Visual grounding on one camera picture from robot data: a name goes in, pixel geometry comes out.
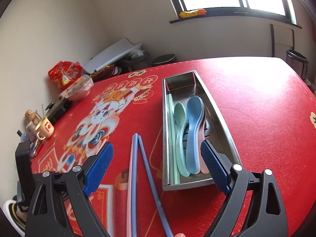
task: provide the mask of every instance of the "plastic bag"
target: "plastic bag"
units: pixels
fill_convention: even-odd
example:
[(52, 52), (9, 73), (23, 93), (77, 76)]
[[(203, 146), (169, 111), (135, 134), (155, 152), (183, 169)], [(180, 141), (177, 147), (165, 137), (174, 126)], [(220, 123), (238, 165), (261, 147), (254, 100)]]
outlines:
[(81, 77), (82, 67), (79, 62), (60, 61), (49, 72), (50, 80), (54, 81), (63, 91)]
[(128, 53), (128, 56), (131, 57), (132, 59), (143, 56), (144, 51), (140, 49), (141, 45), (142, 45), (141, 43), (137, 46), (135, 45), (134, 49)]

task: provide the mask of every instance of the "red packaging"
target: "red packaging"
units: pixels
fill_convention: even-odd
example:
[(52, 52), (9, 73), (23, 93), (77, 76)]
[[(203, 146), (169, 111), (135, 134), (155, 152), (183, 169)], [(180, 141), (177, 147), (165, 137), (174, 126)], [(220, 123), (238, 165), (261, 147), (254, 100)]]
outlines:
[(48, 76), (63, 91), (80, 78), (81, 73), (82, 67), (79, 62), (60, 61), (48, 72)]

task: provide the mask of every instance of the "blue gripper pad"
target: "blue gripper pad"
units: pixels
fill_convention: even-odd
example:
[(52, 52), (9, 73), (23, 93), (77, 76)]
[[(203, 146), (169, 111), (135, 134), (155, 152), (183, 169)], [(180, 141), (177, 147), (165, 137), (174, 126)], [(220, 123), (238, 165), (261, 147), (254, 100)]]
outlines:
[(213, 177), (217, 189), (227, 196), (231, 191), (229, 177), (217, 155), (205, 140), (201, 143), (201, 156)]
[(105, 175), (107, 168), (109, 167), (113, 156), (114, 156), (114, 148), (113, 145), (108, 143), (103, 150), (100, 150), (97, 155), (98, 158), (90, 168), (89, 172), (86, 175), (86, 185), (83, 188), (83, 192), (86, 197), (90, 196), (92, 192), (95, 192), (102, 178)]

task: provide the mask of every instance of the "white wall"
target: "white wall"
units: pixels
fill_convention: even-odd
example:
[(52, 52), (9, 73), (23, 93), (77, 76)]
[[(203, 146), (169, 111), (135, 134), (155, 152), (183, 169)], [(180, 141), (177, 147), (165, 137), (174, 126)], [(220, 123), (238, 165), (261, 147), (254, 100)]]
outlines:
[(91, 0), (13, 0), (0, 18), (0, 204), (16, 194), (14, 152), (27, 109), (55, 97), (47, 72), (57, 62), (87, 62), (108, 45)]
[(252, 17), (211, 17), (170, 24), (177, 19), (170, 0), (93, 0), (112, 42), (127, 37), (143, 43), (156, 57), (174, 53), (180, 61), (227, 56), (271, 56), (270, 24), (295, 30), (296, 50), (316, 71), (316, 45), (311, 19), (299, 0), (293, 0), (300, 30), (280, 22)]

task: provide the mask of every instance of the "cup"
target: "cup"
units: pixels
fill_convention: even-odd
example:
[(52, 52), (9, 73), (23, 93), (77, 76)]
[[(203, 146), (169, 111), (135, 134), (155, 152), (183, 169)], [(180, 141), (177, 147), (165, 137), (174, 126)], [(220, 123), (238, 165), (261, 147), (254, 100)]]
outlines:
[(47, 117), (43, 117), (37, 124), (35, 131), (37, 132), (37, 138), (40, 140), (48, 139), (54, 132), (54, 127)]

